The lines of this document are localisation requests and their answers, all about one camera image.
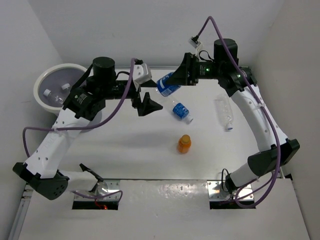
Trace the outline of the clear bottle blue white cap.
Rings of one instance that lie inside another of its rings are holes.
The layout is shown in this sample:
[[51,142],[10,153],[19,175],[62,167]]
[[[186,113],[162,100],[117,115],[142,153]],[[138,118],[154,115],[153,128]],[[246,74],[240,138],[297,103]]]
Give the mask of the clear bottle blue white cap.
[[43,92],[43,95],[45,96],[45,98],[48,100],[50,104],[56,107],[61,107],[65,101],[65,97],[63,95],[61,95],[60,93],[51,91],[49,89],[46,89]]

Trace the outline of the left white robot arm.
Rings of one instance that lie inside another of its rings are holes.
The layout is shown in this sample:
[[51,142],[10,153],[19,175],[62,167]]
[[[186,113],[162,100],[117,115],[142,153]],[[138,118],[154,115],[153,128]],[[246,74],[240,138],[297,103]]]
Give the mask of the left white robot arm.
[[118,80],[115,61],[96,57],[86,72],[71,87],[57,119],[33,154],[25,162],[17,162],[13,171],[34,191],[55,200],[64,192],[80,191],[93,198],[103,186],[104,179],[84,164],[81,172],[59,169],[68,149],[83,130],[99,128],[120,110],[125,99],[130,99],[140,117],[163,107],[151,100],[149,93],[140,97],[141,85],[152,79],[149,66],[132,58],[127,81]]

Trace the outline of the apple juice labelled clear bottle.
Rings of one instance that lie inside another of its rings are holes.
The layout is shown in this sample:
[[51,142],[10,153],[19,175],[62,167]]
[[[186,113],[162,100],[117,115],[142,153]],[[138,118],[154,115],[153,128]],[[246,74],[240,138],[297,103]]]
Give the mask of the apple juice labelled clear bottle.
[[71,85],[70,85],[69,83],[66,83],[66,84],[64,84],[64,85],[61,86],[61,89],[62,89],[63,91],[70,91]]

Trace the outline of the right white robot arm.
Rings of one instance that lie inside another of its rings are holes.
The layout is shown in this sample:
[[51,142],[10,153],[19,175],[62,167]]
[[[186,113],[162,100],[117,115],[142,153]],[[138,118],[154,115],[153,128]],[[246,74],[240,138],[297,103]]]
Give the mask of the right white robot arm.
[[237,72],[232,64],[239,61],[237,53],[238,46],[233,39],[218,39],[214,42],[213,60],[201,62],[194,54],[186,52],[178,69],[156,83],[161,93],[168,96],[180,86],[195,86],[200,79],[217,79],[243,113],[259,152],[226,176],[224,185],[229,193],[274,171],[277,163],[286,165],[300,148],[299,142],[289,139],[276,124],[250,68],[241,67],[242,73]]

